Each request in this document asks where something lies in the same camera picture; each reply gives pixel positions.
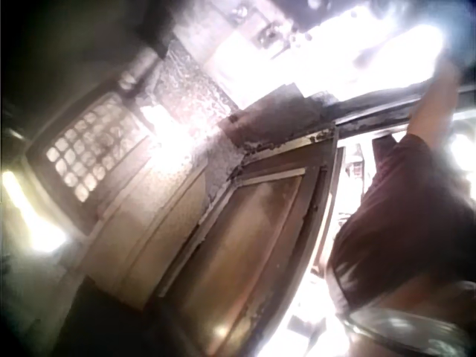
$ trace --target door frame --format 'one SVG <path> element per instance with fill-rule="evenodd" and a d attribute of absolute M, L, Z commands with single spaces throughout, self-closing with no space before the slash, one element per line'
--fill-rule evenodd
<path fill-rule="evenodd" d="M 175 315 L 174 311 L 168 307 L 165 301 L 167 292 L 179 277 L 185 264 L 192 257 L 193 252 L 204 241 L 235 190 L 247 185 L 301 176 L 302 181 L 297 189 L 296 198 L 301 197 L 305 199 L 296 199 L 293 202 L 288 218 L 280 231 L 280 236 L 286 235 L 289 237 L 289 241 L 292 242 L 290 243 L 292 244 L 291 247 L 293 247 L 290 249 L 287 264 L 282 267 L 282 276 L 280 275 L 280 277 L 283 279 L 276 283 L 270 297 L 266 298 L 260 317 L 250 328 L 250 333 L 245 338 L 245 343 L 240 347 L 239 354 L 246 355 L 248 351 L 257 351 L 262 347 L 263 343 L 270 339 L 280 322 L 285 318 L 286 311 L 305 273 L 311 271 L 316 255 L 319 251 L 322 251 L 321 246 L 324 243 L 323 237 L 327 227 L 326 221 L 332 206 L 331 201 L 333 202 L 333 199 L 329 199 L 329 189 L 332 180 L 335 179 L 335 166 L 340 167 L 340 163 L 335 165 L 335 157 L 342 158 L 342 155 L 336 155 L 338 145 L 337 129 L 332 126 L 325 133 L 318 140 L 309 142 L 310 146 L 306 150 L 308 150 L 310 155 L 306 159 L 283 161 L 280 163 L 278 158 L 280 154 L 293 149 L 299 149 L 299 147 L 292 147 L 287 150 L 277 149 L 275 152 L 260 155 L 260 157 L 252 158 L 251 160 L 248 158 L 248 160 L 243 161 L 243 165 L 238 167 L 232 174 L 231 180 L 221 188 L 217 198 L 200 219 L 189 240 L 182 246 L 180 252 L 158 284 L 153 295 L 158 298 L 155 302 L 159 302 L 159 305 L 161 305 L 158 311 L 167 311 L 168 315 Z M 323 146 L 321 142 L 324 141 L 331 142 L 329 142 L 328 146 Z M 272 159 L 274 163 L 271 165 L 260 165 L 266 159 Z M 259 273 L 259 276 L 262 276 L 265 269 L 266 266 Z M 259 292 L 255 292 L 258 285 L 259 283 L 251 290 L 249 299 L 252 300 L 254 296 L 258 296 L 255 295 L 259 294 Z M 178 330 L 180 330 L 179 318 L 179 316 L 175 315 L 173 319 L 177 320 L 175 325 Z M 218 356 L 224 353 L 223 350 L 227 345 L 228 339 L 234 334 L 235 327 L 242 319 L 243 317 L 240 314 L 222 345 L 217 350 Z M 187 334 L 182 332 L 181 338 L 187 340 Z M 187 344 L 194 345 L 194 342 L 188 341 Z"/>

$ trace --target sleeve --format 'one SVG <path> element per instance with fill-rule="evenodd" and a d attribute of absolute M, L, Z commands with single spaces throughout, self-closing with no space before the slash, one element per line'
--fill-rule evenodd
<path fill-rule="evenodd" d="M 432 171 L 434 156 L 429 146 L 418 136 L 407 134 L 378 167 L 364 200 L 383 184 L 388 186 L 389 181 L 399 188 L 420 186 L 428 180 Z"/>

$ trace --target person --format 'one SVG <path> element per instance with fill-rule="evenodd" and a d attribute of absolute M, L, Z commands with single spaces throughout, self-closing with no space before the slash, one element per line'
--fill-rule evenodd
<path fill-rule="evenodd" d="M 338 315 L 366 306 L 411 311 L 445 284 L 476 281 L 474 205 L 438 156 L 461 77 L 476 59 L 474 9 L 427 2 L 419 14 L 443 30 L 446 47 L 407 135 L 335 238 L 325 279 Z"/>

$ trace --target light fixture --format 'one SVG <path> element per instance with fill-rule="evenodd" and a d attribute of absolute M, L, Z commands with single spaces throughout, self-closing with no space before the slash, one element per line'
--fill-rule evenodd
<path fill-rule="evenodd" d="M 30 231 L 31 248 L 43 253 L 57 250 L 66 241 L 65 233 L 35 212 L 11 171 L 3 172 L 1 178 L 8 196 L 15 207 L 19 209 Z"/>

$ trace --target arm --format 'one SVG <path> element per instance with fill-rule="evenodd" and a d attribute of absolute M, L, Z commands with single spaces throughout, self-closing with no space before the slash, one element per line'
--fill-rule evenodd
<path fill-rule="evenodd" d="M 407 133 L 420 137 L 431 149 L 438 148 L 451 124 L 459 86 L 460 70 L 442 57 L 427 92 L 411 115 Z"/>

